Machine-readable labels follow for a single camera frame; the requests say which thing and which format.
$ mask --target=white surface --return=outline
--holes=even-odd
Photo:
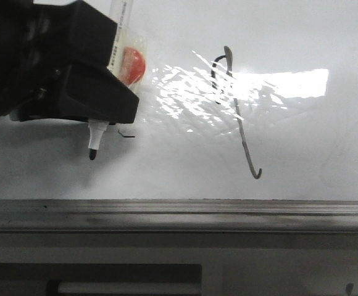
[[[87,124],[2,118],[0,199],[358,200],[358,1],[137,0],[130,28],[149,42],[136,122],[120,127],[136,138],[109,128],[90,162]],[[260,180],[231,97],[216,104],[199,74],[224,45]]]

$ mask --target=black plastic housing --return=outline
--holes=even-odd
[[[132,123],[139,99],[106,68],[116,29],[83,1],[0,0],[0,116]]]

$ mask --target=red object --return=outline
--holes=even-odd
[[[139,81],[146,70],[146,63],[142,53],[135,48],[126,47],[123,53],[119,79],[125,85]]]

